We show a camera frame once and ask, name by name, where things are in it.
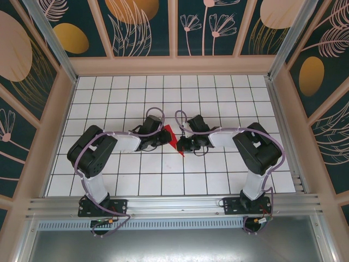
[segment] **gray floor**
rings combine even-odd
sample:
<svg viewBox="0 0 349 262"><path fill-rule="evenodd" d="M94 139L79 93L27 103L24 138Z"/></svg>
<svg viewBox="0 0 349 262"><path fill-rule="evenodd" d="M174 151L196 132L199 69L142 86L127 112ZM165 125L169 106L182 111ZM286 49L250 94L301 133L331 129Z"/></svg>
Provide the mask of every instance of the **gray floor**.
<svg viewBox="0 0 349 262"><path fill-rule="evenodd" d="M86 231L38 232L31 262L322 261L310 220L278 217L264 232L242 229L119 231L95 239Z"/></svg>

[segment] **yellow oval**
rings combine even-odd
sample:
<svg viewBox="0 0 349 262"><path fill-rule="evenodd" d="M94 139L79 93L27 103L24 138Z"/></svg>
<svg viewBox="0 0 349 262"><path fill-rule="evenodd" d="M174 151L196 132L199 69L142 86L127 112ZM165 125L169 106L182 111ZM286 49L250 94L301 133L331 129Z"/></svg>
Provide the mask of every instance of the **yellow oval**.
<svg viewBox="0 0 349 262"><path fill-rule="evenodd" d="M300 91L307 97L314 95L322 84L324 74L322 61L315 56L308 57L299 73Z"/></svg>
<svg viewBox="0 0 349 262"><path fill-rule="evenodd" d="M136 19L136 8L133 2L137 5L139 10L143 10L147 15L148 20L155 17L159 10L159 0L105 0L109 11L119 21L128 24L139 24L141 21Z"/></svg>
<svg viewBox="0 0 349 262"><path fill-rule="evenodd" d="M19 82L32 67L31 40L25 29L12 16L0 11L0 75Z"/></svg>
<svg viewBox="0 0 349 262"><path fill-rule="evenodd" d="M304 0L264 0L261 5L262 23L272 29L292 26Z"/></svg>
<svg viewBox="0 0 349 262"><path fill-rule="evenodd" d="M87 36L80 28L70 23L60 23L53 28L63 49L71 53L84 53L88 50Z"/></svg>

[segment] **cable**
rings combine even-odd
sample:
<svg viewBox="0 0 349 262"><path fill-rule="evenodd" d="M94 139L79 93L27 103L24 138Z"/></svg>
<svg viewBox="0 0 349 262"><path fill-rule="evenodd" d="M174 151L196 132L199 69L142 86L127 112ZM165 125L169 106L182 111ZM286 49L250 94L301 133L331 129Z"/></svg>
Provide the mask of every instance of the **cable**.
<svg viewBox="0 0 349 262"><path fill-rule="evenodd" d="M175 113L174 113L174 118L178 124L178 126L180 127L180 129L182 129L183 131L187 132L187 133L190 133L190 134L195 134L195 135L209 135L209 134L213 134L213 133L216 133L216 132L220 132L220 131L237 131L237 132L244 132L244 131L248 131L248 132L252 132L252 133L256 133L256 134L259 134L259 135L262 135L266 138L268 138L269 140L271 140L273 143L275 143L278 148L280 149L281 151L281 154L282 154L282 159L281 159L281 162L279 164L277 164L276 166L273 166L272 168L270 168L263 180L263 183L262 183L262 191L263 192L269 192L271 191L271 205L272 205L272 210L270 212L270 214L272 215L273 214L273 209L274 209L274 192L273 192L273 187L270 187L268 189L265 189L265 186L266 186L266 183L267 183L267 180L268 180L268 177L269 175L271 175L271 173L273 171L275 171L277 168L281 167L282 164L284 163L285 159L286 159L286 155L285 155L285 150L283 149L283 147L280 145L280 143L274 139L273 137L271 137L270 135L264 133L264 132L261 132L259 130L254 130L254 129L251 129L251 128L236 128L236 127L228 127L228 128L217 128L215 130L210 130L210 131L207 131L207 132L193 132L192 130L189 130L189 129L186 129L182 126L182 124L179 122L178 120L178 117L177 117L177 114L178 113L181 113L182 116L184 116L185 118L185 122L188 120L188 117L186 115L186 113L183 111L183 110L177 110ZM247 230L248 228L245 227L245 223L246 223L246 220L247 220L247 217L244 218L244 223L243 223L243 229L248 232L249 230Z"/></svg>
<svg viewBox="0 0 349 262"><path fill-rule="evenodd" d="M80 176L81 183L82 183L82 187L83 187L83 189L85 190L86 196L93 202L93 204L96 205L96 206L97 206L98 208L100 208L101 210L103 210L103 211L105 211L105 212L108 212L108 213L110 213L110 214L112 214L112 215L121 216L121 217L127 217L127 219L126 219L124 222L122 222L119 226L117 226L115 229L108 231L108 232L105 233L104 235L100 235L100 236L99 236L100 238L103 238L104 236L109 236L109 235L115 233L115 232L116 232L120 227L122 227L128 220L130 220L131 216L128 215L128 214L124 214L124 213L113 212L113 211L111 211L111 210L109 210L109 209L106 209L106 208L102 207L101 205L99 205L99 204L97 203L97 201L95 201L95 199L93 198L93 196L90 195L90 193L89 193L89 191L88 191L88 189L87 189L87 187L86 187L85 181L83 180L84 175L83 175L83 173L81 173L81 172L78 170L78 168L77 168L78 163L79 163L79 161L80 161L82 155L87 151L87 149L90 147L90 145L92 145L96 140L98 140L100 137L102 137L102 136L104 136L104 135L130 135L130 134L132 134L132 135L138 136L138 137L147 137L147 136L152 136L152 135L156 134L157 132L160 132L161 129L163 128L163 126L164 126L164 123L165 123L165 114L164 114L164 112L163 112L160 108L152 107L152 108L149 108L149 109L148 109L148 111L147 111L147 113L146 113L146 116L148 116L149 111L151 111L151 110L153 110L153 109L159 110L159 111L161 112L162 116L163 116L163 118L162 118L162 120L161 120L161 125L159 126L159 128L158 128L156 131L154 131L154 132L152 132L152 133L150 133L150 134L145 134L145 135L136 134L136 133L132 133L132 132L103 132L103 133L100 133L100 134L96 135L89 143L87 143L87 145L81 150L79 156L77 157L77 159L76 159L76 161L75 161L75 164L74 164L74 171L75 171L75 174L77 174L78 176ZM96 237L96 236L98 236L98 235L97 235L97 234L95 233L95 231L94 231L95 228L96 228L96 225L92 228L92 233L93 233L93 235Z"/></svg>

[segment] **flower illustration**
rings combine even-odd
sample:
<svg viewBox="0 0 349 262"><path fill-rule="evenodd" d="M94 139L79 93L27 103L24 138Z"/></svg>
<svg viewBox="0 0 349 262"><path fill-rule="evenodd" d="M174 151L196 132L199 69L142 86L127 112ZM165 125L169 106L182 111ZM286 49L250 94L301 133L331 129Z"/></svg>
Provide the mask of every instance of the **flower illustration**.
<svg viewBox="0 0 349 262"><path fill-rule="evenodd" d="M185 30L186 45L188 47L189 56L191 56L189 41L188 41L188 32L201 29L201 24L199 23L199 19L197 18L197 15L188 15L188 17L186 17L186 15L181 15L180 22L182 23L182 26Z"/></svg>
<svg viewBox="0 0 349 262"><path fill-rule="evenodd" d="M237 4L240 0L203 0L203 4L206 7L214 7L215 5L231 5L231 4Z"/></svg>
<svg viewBox="0 0 349 262"><path fill-rule="evenodd" d="M8 116L4 109L0 109L0 141L8 142L11 140L11 133L15 124L16 115L9 110Z"/></svg>
<svg viewBox="0 0 349 262"><path fill-rule="evenodd" d="M234 15L221 15L219 20L217 20L217 14L209 16L209 26L212 31L213 45L212 45L212 55L214 56L214 43L217 37L225 37L227 35L236 34L235 21L233 19Z"/></svg>

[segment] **metal extrusion bar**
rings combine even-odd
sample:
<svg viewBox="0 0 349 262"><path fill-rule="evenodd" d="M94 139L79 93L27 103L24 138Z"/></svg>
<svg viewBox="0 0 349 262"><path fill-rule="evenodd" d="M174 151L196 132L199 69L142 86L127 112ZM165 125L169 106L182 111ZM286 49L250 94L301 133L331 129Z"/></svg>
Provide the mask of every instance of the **metal extrusion bar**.
<svg viewBox="0 0 349 262"><path fill-rule="evenodd" d="M132 215L132 219L226 217L223 208L220 207L224 197L227 195L129 197L127 214ZM80 219L77 216L78 202L79 198L72 197L32 199L26 217L27 220ZM322 209L316 194L274 195L274 216L307 216L320 213Z"/></svg>

